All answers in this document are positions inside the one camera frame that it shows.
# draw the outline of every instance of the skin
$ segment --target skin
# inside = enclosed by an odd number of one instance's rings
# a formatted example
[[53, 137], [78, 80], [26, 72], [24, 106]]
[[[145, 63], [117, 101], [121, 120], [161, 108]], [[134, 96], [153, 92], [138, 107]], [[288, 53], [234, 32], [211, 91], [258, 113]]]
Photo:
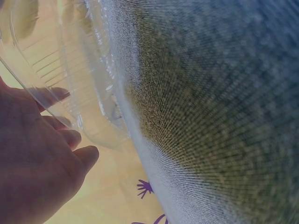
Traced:
[[[56, 88], [60, 99], [69, 96]], [[0, 223], [41, 224], [80, 189], [99, 157], [81, 136], [0, 78]]]

